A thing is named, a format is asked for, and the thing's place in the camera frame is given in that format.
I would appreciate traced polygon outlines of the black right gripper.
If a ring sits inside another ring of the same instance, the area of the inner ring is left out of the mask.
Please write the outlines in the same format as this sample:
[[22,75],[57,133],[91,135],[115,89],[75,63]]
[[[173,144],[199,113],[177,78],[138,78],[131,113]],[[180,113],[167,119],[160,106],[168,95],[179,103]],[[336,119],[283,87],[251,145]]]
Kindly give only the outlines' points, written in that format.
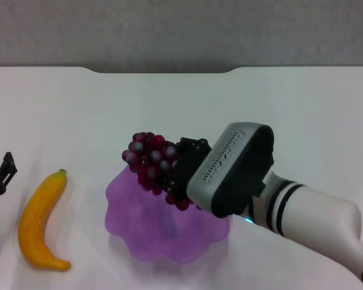
[[179,151],[187,151],[177,163],[177,169],[162,173],[162,190],[167,203],[189,203],[186,193],[188,182],[198,170],[211,146],[207,139],[198,140],[182,137],[177,142]]

